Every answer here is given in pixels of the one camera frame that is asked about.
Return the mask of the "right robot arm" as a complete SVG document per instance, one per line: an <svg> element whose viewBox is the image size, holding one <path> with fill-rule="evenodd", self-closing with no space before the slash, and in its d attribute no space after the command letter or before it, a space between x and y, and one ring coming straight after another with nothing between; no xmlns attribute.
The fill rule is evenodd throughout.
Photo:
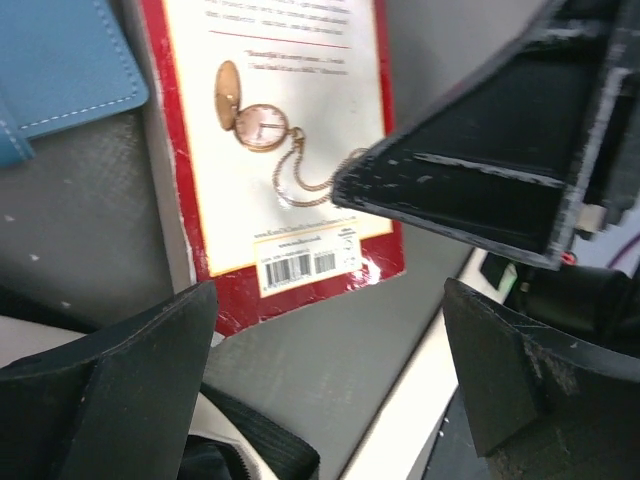
<svg viewBox="0 0 640 480"><path fill-rule="evenodd" d="M639 277L591 267L576 238L639 203L639 5L547 1L514 39L408 126L341 169L335 204L513 264L514 310L639 349Z"/></svg>

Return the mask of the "red cream book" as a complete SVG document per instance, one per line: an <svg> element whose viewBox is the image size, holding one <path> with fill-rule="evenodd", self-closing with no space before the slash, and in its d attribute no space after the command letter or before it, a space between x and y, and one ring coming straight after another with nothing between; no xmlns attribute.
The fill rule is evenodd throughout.
<svg viewBox="0 0 640 480"><path fill-rule="evenodd" d="M173 288L213 281L226 338L403 273L400 225L334 205L392 129L380 1L138 1Z"/></svg>

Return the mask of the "cream canvas backpack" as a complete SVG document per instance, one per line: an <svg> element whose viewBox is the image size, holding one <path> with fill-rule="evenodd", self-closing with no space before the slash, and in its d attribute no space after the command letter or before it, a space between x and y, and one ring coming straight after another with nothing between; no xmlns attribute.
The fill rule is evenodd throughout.
<svg viewBox="0 0 640 480"><path fill-rule="evenodd" d="M203 381L215 285L95 328L1 292L5 479L315 479L319 453Z"/></svg>

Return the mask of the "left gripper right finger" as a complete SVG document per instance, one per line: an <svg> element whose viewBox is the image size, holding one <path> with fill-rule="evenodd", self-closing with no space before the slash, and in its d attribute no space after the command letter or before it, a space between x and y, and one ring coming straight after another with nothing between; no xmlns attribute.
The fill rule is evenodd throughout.
<svg viewBox="0 0 640 480"><path fill-rule="evenodd" d="M636 479L639 360L465 283L443 313L471 436L494 479Z"/></svg>

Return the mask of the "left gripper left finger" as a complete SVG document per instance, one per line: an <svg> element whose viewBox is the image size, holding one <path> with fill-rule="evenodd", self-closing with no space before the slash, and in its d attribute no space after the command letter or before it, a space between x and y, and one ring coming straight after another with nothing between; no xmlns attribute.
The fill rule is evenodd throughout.
<svg viewBox="0 0 640 480"><path fill-rule="evenodd" d="M200 283L2 368L2 478L176 478L217 307Z"/></svg>

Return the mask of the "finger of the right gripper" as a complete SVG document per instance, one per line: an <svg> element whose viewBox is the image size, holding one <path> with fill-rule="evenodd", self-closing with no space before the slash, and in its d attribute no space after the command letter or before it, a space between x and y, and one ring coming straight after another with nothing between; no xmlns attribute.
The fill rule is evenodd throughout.
<svg viewBox="0 0 640 480"><path fill-rule="evenodd" d="M339 206L554 269L639 197L639 5L547 1L407 126L335 176Z"/></svg>

